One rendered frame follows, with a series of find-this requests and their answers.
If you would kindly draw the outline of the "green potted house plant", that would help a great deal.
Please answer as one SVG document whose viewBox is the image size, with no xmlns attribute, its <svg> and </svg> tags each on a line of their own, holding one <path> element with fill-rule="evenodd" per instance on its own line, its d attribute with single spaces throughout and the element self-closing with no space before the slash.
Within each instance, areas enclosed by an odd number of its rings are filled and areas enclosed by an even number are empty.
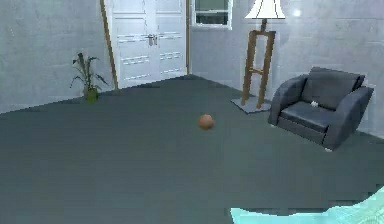
<svg viewBox="0 0 384 224">
<path fill-rule="evenodd" d="M 101 75 L 94 72 L 91 66 L 94 60 L 98 60 L 98 57 L 85 56 L 82 52 L 78 52 L 76 58 L 72 60 L 72 67 L 79 74 L 72 78 L 70 86 L 73 86 L 75 80 L 80 80 L 83 83 L 84 98 L 88 103 L 95 103 L 99 98 L 99 92 L 102 90 L 98 84 L 94 83 L 95 79 L 108 85 Z"/>
</svg>

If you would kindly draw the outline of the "white framed window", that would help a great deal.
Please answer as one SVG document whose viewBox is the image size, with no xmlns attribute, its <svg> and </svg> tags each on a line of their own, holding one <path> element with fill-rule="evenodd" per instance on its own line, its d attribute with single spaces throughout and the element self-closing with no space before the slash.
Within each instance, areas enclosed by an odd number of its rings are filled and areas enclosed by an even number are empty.
<svg viewBox="0 0 384 224">
<path fill-rule="evenodd" d="M 233 0 L 191 0 L 192 26 L 232 29 Z"/>
</svg>

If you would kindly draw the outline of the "pale cyan furniture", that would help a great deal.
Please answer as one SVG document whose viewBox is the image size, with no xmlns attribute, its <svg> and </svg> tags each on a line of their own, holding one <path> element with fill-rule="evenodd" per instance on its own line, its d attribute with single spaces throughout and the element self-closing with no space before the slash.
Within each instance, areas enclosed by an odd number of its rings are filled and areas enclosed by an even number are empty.
<svg viewBox="0 0 384 224">
<path fill-rule="evenodd" d="M 384 224 L 384 186 L 351 206 L 335 206 L 324 212 L 270 215 L 231 208 L 233 224 Z"/>
</svg>

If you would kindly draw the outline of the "orange basketball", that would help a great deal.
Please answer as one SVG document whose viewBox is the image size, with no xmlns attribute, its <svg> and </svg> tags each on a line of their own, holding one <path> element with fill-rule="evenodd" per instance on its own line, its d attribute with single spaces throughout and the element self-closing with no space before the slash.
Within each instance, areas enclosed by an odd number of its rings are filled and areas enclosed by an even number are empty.
<svg viewBox="0 0 384 224">
<path fill-rule="evenodd" d="M 209 130 L 214 126 L 214 120 L 211 115 L 203 114 L 198 118 L 198 126 L 203 130 Z"/>
</svg>

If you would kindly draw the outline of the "white double room door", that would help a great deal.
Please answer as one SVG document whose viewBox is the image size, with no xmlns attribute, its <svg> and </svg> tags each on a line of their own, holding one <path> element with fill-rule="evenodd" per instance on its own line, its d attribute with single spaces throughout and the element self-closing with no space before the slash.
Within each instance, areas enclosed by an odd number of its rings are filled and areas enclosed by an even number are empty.
<svg viewBox="0 0 384 224">
<path fill-rule="evenodd" d="M 189 0 L 99 1 L 117 89 L 188 74 Z M 149 34 L 156 45 L 149 45 Z"/>
</svg>

